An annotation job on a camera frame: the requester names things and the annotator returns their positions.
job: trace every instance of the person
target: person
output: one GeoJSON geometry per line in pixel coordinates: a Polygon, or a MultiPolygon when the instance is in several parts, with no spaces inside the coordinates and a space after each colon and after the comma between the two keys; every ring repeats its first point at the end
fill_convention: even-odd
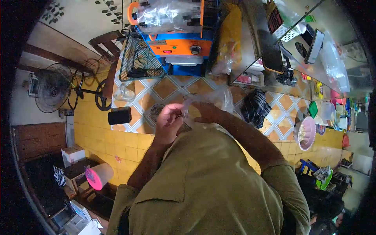
{"type": "Polygon", "coordinates": [[[107,234],[308,234],[307,202],[292,166],[261,132],[211,103],[194,103],[215,128],[176,137],[182,104],[166,105],[155,138],[119,185],[107,234]]]}

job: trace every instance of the orange handle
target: orange handle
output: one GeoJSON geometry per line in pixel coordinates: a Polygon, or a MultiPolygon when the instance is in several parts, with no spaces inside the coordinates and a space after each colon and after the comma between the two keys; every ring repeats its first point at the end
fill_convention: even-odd
{"type": "Polygon", "coordinates": [[[149,38],[151,41],[155,41],[157,39],[158,34],[149,34],[149,38]]]}
{"type": "Polygon", "coordinates": [[[128,7],[127,15],[128,15],[128,21],[131,25],[137,25],[137,20],[133,19],[132,12],[133,12],[133,8],[139,8],[139,7],[140,7],[140,4],[138,2],[132,2],[128,7]]]}

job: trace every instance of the green basket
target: green basket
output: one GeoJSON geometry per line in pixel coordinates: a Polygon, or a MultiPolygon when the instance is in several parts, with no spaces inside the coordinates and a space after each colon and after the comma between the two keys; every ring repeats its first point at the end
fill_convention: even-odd
{"type": "Polygon", "coordinates": [[[119,80],[121,82],[162,78],[165,71],[159,60],[143,39],[128,38],[121,60],[119,80]],[[134,69],[145,71],[145,76],[132,77],[134,69]]]}

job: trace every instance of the black phone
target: black phone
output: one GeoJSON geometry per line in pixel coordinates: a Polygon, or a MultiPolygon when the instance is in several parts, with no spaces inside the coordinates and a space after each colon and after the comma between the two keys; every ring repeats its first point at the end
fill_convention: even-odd
{"type": "Polygon", "coordinates": [[[130,123],[132,120],[132,113],[130,107],[113,108],[111,112],[107,114],[108,124],[117,125],[130,123]]]}
{"type": "Polygon", "coordinates": [[[285,68],[282,63],[281,48],[279,43],[272,45],[262,53],[262,65],[264,69],[283,74],[285,68]]]}

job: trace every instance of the plastic cup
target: plastic cup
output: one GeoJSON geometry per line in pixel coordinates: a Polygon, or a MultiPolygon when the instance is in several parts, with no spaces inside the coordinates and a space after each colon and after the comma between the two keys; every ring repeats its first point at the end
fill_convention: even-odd
{"type": "Polygon", "coordinates": [[[102,163],[85,170],[85,176],[89,184],[95,190],[101,190],[103,186],[114,176],[114,170],[108,163],[102,163]]]}

